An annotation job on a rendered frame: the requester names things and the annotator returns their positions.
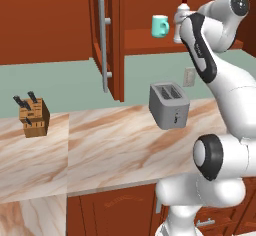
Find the red-brown base cabinet door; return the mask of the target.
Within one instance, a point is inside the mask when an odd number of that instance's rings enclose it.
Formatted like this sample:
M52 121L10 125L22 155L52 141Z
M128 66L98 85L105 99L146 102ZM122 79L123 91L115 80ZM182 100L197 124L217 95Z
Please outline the red-brown base cabinet door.
M155 185L67 199L66 236L154 236Z

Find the red-brown drawer front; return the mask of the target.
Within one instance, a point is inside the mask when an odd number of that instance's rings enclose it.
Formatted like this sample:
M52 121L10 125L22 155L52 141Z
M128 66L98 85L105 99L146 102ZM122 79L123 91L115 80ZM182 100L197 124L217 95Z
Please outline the red-brown drawer front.
M246 196L241 204L231 208L201 208L198 220L215 220L215 224L198 227L204 236L233 236L256 231L256 177L244 178Z

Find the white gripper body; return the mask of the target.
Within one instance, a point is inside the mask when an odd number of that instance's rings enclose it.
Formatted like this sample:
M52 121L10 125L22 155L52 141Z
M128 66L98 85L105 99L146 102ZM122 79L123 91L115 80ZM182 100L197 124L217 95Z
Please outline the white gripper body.
M176 12L174 15L174 23L175 24L181 24L186 17L194 14L194 11L180 11Z

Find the closed red-brown cabinet door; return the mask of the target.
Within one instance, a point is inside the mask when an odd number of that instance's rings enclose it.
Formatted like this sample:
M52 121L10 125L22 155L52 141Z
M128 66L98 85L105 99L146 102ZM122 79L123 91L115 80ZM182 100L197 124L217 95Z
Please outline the closed red-brown cabinet door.
M0 65L91 56L89 0L0 0Z

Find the open red-brown cabinet door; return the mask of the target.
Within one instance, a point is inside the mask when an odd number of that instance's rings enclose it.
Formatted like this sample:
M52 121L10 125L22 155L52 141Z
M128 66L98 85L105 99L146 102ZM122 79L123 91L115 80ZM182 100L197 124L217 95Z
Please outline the open red-brown cabinet door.
M105 16L111 19L106 26L108 92L114 100L124 101L124 0L104 0ZM89 0L92 55L102 76L98 0Z

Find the white wall outlet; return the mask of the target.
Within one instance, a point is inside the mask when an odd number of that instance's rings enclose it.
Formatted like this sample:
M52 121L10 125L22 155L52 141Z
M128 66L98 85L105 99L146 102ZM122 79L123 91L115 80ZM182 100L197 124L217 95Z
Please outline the white wall outlet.
M184 71L183 86L192 87L195 84L196 70L192 67L186 68Z

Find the teal mug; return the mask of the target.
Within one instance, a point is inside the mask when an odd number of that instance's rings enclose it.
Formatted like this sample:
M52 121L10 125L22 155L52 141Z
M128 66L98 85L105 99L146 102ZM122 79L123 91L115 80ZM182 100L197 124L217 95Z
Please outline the teal mug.
M153 15L151 35L155 38L164 38L169 33L168 17L166 15Z

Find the grey toaster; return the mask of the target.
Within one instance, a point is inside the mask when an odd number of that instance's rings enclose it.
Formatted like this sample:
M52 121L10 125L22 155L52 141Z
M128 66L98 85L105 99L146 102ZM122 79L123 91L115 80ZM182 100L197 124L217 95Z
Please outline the grey toaster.
M162 130L184 128L187 123L190 100L174 82L150 85L149 110Z

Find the red-brown wall cabinet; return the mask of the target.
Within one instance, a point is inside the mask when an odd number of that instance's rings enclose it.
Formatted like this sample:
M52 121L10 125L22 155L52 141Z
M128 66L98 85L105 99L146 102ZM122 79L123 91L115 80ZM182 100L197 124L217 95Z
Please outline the red-brown wall cabinet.
M188 0L191 10L211 0ZM173 42L173 18L182 0L124 0L124 50L126 55L186 52ZM165 38L151 36L153 15L167 15L170 31Z

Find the brown wooden knife block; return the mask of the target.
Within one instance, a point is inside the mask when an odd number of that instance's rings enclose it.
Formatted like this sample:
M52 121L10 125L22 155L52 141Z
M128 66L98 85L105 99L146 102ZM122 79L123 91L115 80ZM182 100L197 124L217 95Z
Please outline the brown wooden knife block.
M31 107L28 111L25 107L19 109L19 120L23 123L23 130L27 138L46 136L50 121L50 112L42 98L38 98L38 103L33 103L31 99L25 99ZM25 117L30 119L32 126L26 123Z

